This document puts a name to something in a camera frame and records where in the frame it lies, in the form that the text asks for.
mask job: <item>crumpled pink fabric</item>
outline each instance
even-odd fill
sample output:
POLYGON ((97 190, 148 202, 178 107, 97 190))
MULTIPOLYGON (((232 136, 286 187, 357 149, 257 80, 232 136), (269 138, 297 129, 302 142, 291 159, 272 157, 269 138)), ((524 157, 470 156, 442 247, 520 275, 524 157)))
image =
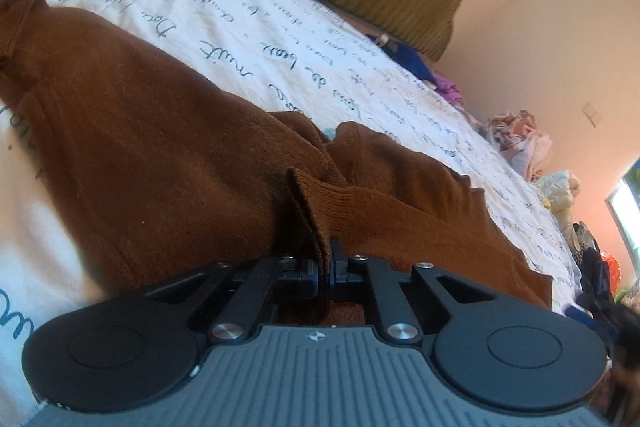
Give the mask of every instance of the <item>crumpled pink fabric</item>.
POLYGON ((458 89, 458 86, 451 82, 448 78, 444 76, 432 73, 433 80, 436 85, 436 92, 443 97, 447 102, 451 105, 464 105, 462 100, 462 93, 458 89))
POLYGON ((527 182, 540 177, 553 143, 526 110, 494 116, 486 124, 486 139, 527 182))

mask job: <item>red plastic bag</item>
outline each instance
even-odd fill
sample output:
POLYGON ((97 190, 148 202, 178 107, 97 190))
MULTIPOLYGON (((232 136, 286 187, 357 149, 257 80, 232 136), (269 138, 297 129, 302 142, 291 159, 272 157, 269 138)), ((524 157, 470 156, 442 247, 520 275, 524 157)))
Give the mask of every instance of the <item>red plastic bag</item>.
POLYGON ((611 286, 611 293, 615 295, 620 285, 620 262, 617 258, 607 252, 601 252, 602 260, 609 265, 609 285, 611 286))

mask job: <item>gray ribbed panel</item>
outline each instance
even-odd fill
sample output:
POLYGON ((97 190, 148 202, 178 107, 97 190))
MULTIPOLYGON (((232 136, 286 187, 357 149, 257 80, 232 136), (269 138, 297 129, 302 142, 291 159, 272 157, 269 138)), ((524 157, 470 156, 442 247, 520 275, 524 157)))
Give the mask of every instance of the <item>gray ribbed panel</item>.
POLYGON ((253 342, 212 351, 192 382, 128 413, 48 405, 28 427, 603 427, 587 408, 548 417, 480 409, 444 386, 415 349, 370 328, 268 326, 253 342), (326 336, 314 342, 309 334, 326 336))

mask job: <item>white bed sheet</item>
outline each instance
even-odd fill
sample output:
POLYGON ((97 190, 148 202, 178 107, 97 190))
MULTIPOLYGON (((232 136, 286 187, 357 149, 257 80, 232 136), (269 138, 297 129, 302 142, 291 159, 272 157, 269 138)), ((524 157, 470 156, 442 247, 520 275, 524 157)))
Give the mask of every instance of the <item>white bed sheet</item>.
MULTIPOLYGON (((554 277, 554 310, 579 289, 578 268, 537 189, 439 95, 322 4, 47 1, 100 14, 265 110, 301 111, 327 133, 354 120, 468 174, 485 189, 492 218, 530 267, 554 277)), ((82 266, 43 176, 28 122, 0 103, 0 427, 35 406, 20 369, 30 331, 104 295, 82 266)))

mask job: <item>beige wall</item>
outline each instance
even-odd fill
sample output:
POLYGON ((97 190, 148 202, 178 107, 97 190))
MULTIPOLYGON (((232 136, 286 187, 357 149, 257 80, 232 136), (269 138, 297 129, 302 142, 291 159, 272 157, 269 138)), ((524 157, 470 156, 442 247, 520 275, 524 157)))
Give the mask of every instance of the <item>beige wall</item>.
POLYGON ((483 118, 526 108, 554 140, 547 172, 582 181, 574 218, 635 279, 604 203, 640 155, 640 0, 464 0, 439 68, 483 118), (581 108, 603 116, 593 128, 581 108))

